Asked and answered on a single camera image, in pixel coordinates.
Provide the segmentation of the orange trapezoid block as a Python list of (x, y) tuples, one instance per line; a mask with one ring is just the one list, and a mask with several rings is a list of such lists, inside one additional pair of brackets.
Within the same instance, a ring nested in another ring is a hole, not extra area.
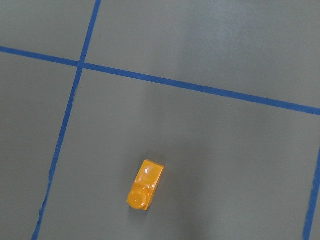
[(153, 202), (164, 169), (164, 165), (149, 159), (143, 161), (127, 196), (127, 203), (131, 208), (148, 210)]

